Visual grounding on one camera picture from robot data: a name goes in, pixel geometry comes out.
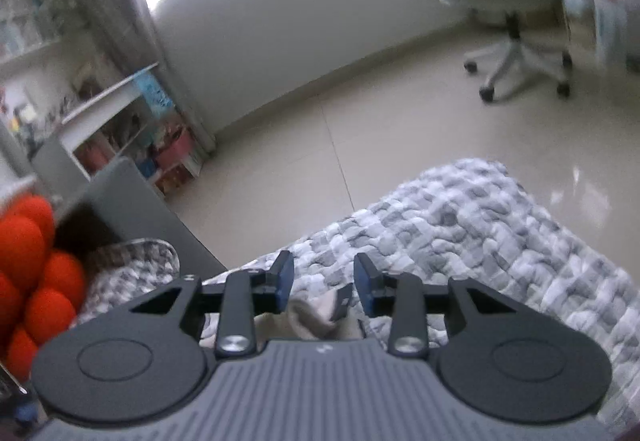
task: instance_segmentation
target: beige floor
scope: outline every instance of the beige floor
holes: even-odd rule
[[[514,71],[491,106],[459,34],[291,103],[231,142],[169,201],[227,267],[364,208],[421,170],[494,158],[564,225],[640,281],[640,77],[574,55],[574,95]],[[489,62],[479,65],[486,72]]]

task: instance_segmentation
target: orange ball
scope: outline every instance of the orange ball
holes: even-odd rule
[[[24,298],[16,286],[0,271],[0,344],[7,338],[22,316]]]
[[[12,204],[6,215],[21,215],[30,218],[40,228],[47,247],[53,246],[56,236],[56,224],[53,220],[53,208],[44,197],[27,195]]]
[[[37,345],[66,331],[76,317],[74,305],[60,291],[38,289],[24,310],[24,328]]]
[[[60,291],[70,300],[76,311],[79,310],[86,291],[82,264],[72,254],[54,249],[44,264],[40,287]]]
[[[24,327],[17,326],[9,342],[6,367],[18,380],[25,382],[29,379],[31,363],[37,352],[38,346],[24,330]]]
[[[0,270],[23,294],[37,286],[46,254],[40,228],[30,218],[9,215],[0,220]]]

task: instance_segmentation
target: woven rug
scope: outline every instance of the woven rug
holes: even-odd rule
[[[291,294],[303,298],[353,281],[359,252],[379,269],[408,271],[428,283],[444,284],[453,275],[476,278],[596,340],[613,366],[598,418],[613,433],[638,422],[638,289],[623,269],[556,223],[502,164],[465,159],[427,170],[286,249],[295,258]],[[277,254],[241,268],[268,268]],[[366,318],[357,296],[352,305],[367,333],[385,342],[390,318]],[[217,315],[207,317],[203,338],[216,326]],[[433,346],[447,342],[441,316],[429,317],[429,334]]]

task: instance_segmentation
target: gray ribbed panel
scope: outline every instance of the gray ribbed panel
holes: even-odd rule
[[[256,358],[222,363],[196,400],[153,425],[96,432],[52,421],[34,439],[602,441],[610,436],[591,417],[532,428],[481,415],[455,400],[427,364],[398,360],[366,340],[274,341]]]

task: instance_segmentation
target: pink container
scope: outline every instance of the pink container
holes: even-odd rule
[[[189,134],[189,131],[183,127],[177,139],[169,145],[168,148],[158,154],[156,162],[162,170],[168,170],[173,165],[180,162],[182,158],[189,155],[191,150],[193,150],[191,135]]]

